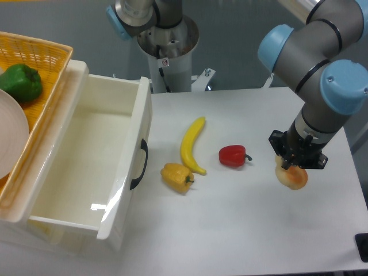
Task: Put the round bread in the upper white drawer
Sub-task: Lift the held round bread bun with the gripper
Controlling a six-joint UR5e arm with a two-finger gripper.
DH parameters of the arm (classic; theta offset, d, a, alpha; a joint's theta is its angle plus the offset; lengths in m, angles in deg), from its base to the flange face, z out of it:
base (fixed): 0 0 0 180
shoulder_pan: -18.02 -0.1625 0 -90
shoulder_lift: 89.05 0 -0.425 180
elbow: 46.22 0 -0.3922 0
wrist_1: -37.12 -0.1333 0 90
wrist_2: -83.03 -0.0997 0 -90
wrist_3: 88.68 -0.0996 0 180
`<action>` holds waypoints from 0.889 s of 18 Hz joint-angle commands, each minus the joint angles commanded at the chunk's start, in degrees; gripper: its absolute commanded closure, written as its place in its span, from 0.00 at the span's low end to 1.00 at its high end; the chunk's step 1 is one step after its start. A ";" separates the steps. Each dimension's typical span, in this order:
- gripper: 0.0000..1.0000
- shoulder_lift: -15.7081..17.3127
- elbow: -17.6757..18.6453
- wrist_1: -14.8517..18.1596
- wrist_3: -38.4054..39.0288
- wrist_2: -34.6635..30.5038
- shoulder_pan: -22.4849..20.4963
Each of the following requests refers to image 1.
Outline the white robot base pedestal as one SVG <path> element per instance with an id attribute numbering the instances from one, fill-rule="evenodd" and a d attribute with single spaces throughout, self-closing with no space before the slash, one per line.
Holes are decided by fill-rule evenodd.
<path id="1" fill-rule="evenodd" d="M 153 93 L 201 92 L 211 89 L 216 71 L 207 67 L 192 74 L 192 54 L 199 42 L 199 30 L 188 16 L 170 29 L 154 26 L 137 37 L 145 53 Z"/>

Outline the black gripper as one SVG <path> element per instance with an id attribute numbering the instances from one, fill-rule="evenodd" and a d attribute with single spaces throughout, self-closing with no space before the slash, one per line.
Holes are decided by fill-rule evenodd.
<path id="1" fill-rule="evenodd" d="M 323 169 L 328 158 L 322 153 L 324 144 L 313 143 L 313 136 L 304 139 L 297 132 L 281 132 L 274 130 L 269 142 L 277 156 L 282 158 L 281 167 L 288 170 L 290 166 L 302 169 Z"/>

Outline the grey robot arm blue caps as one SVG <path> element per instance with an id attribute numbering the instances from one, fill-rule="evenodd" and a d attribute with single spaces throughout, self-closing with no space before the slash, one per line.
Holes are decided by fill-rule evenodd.
<path id="1" fill-rule="evenodd" d="M 278 25 L 259 45 L 258 58 L 304 105 L 286 132 L 270 143 L 281 167 L 322 169 L 322 150 L 367 99 L 367 69 L 336 56 L 367 35 L 366 1 L 282 1 L 305 26 Z M 124 40 L 137 38 L 149 61 L 156 93 L 191 91 L 191 53 L 196 24 L 181 1 L 116 1 L 106 15 Z"/>

